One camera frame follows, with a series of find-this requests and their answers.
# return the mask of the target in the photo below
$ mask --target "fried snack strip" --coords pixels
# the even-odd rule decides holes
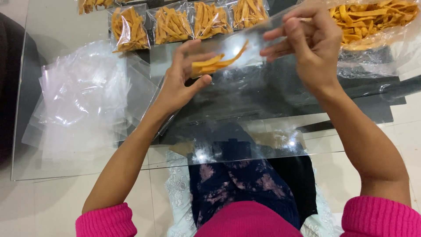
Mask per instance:
[[[92,12],[94,7],[97,11],[99,6],[108,8],[113,2],[113,0],[78,0],[79,15],[82,15],[83,12],[85,12],[85,14]]]
[[[416,3],[388,0],[377,4],[340,5],[329,9],[330,16],[344,32],[342,45],[364,39],[380,30],[405,26],[419,12]],[[367,46],[355,50],[367,49]]]
[[[111,16],[111,29],[117,40],[117,50],[113,53],[150,48],[143,23],[143,17],[137,14],[134,7],[123,11],[116,8]]]
[[[233,7],[234,28],[252,27],[268,18],[263,6],[263,0],[238,0]]]
[[[195,38],[206,39],[216,34],[232,32],[223,7],[216,7],[214,3],[207,5],[203,2],[196,2],[194,4],[196,10]]]
[[[212,74],[221,68],[231,65],[233,62],[235,62],[237,59],[241,57],[241,55],[247,49],[247,45],[248,45],[248,40],[246,40],[241,50],[238,52],[238,54],[234,58],[226,60],[226,61],[221,61],[221,59],[225,55],[220,54],[208,61],[192,63],[192,78],[195,78],[197,76],[204,75],[204,74]]]
[[[156,14],[155,44],[186,40],[193,35],[187,21],[187,13],[174,8],[162,7]]]

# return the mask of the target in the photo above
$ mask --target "glass table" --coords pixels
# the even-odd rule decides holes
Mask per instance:
[[[169,3],[166,0],[141,2],[152,7]],[[295,1],[268,2],[270,15],[295,4]],[[85,43],[109,36],[107,11],[79,16],[76,7],[76,1],[46,0],[43,4],[29,1],[12,180],[98,173],[115,151],[101,151],[93,160],[51,161],[42,159],[42,151],[21,142],[41,94],[40,67]],[[171,64],[171,52],[180,44],[140,52],[150,62],[152,76],[165,73],[164,69]],[[164,155],[148,155],[142,169],[344,151],[329,117],[301,84],[294,61],[293,56],[287,56],[273,64],[262,60],[239,70],[215,73],[214,84],[183,107],[152,143],[152,147],[169,147],[185,158],[167,161]],[[400,77],[339,80],[362,111],[383,124],[393,121],[391,105],[405,104],[405,95],[421,91],[419,74],[421,71]]]

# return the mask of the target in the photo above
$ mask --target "sweater cuff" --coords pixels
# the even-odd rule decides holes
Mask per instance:
[[[137,229],[131,220],[132,215],[127,203],[87,212],[76,220],[76,236],[134,236]]]
[[[380,197],[350,199],[344,208],[342,228],[378,237],[421,236],[421,215],[404,204]]]

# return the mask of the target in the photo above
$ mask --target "person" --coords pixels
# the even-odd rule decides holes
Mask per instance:
[[[281,28],[264,34],[265,40],[287,36],[286,40],[262,50],[261,55],[272,62],[282,55],[295,54],[300,79],[329,115],[349,160],[361,177],[360,196],[350,199],[344,208],[342,228],[345,232],[342,237],[419,237],[421,216],[410,207],[409,177],[402,157],[387,136],[346,95],[338,82],[336,65],[342,32],[326,9],[320,4],[301,5],[287,13],[282,19],[284,24]],[[124,200],[138,177],[151,140],[168,115],[184,106],[200,89],[211,83],[211,77],[204,75],[191,86],[184,86],[191,73],[191,63],[214,56],[202,54],[185,57],[189,48],[198,44],[200,40],[187,41],[175,51],[173,63],[166,72],[155,103],[108,161],[87,197],[82,215],[76,220],[77,236],[123,237],[137,233],[131,221],[132,212]],[[264,164],[263,160],[255,165]],[[251,165],[245,162],[241,169],[248,169]],[[228,176],[233,182],[235,180],[234,189],[245,192],[241,198],[226,198],[226,202],[222,203],[217,202],[220,199],[206,199],[214,195],[215,190],[208,192],[208,196],[198,196],[198,191],[192,190],[192,194],[198,197],[193,197],[192,202],[203,204],[199,207],[203,215],[197,214],[195,218],[198,226],[195,236],[302,236],[296,226],[296,207],[282,180],[270,173],[268,167],[261,172],[249,170],[255,180],[267,174],[269,177],[266,176],[263,185],[255,181],[244,188],[248,185],[241,184],[244,176],[241,169],[231,168]],[[228,179],[224,175],[226,171],[212,172],[203,166],[202,170],[193,172],[198,175],[195,179],[199,180],[197,184],[200,194],[206,192],[203,187],[207,187],[205,184],[210,178],[220,178],[218,174],[222,174],[222,181]],[[250,196],[256,197],[253,189],[257,188],[266,193],[252,200]],[[268,204],[269,200],[275,200],[276,204]]]

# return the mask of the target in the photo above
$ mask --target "stack of plastic bags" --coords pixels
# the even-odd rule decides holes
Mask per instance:
[[[141,121],[158,93],[150,65],[111,48],[92,42],[43,67],[43,93],[22,138],[43,159],[93,159]]]

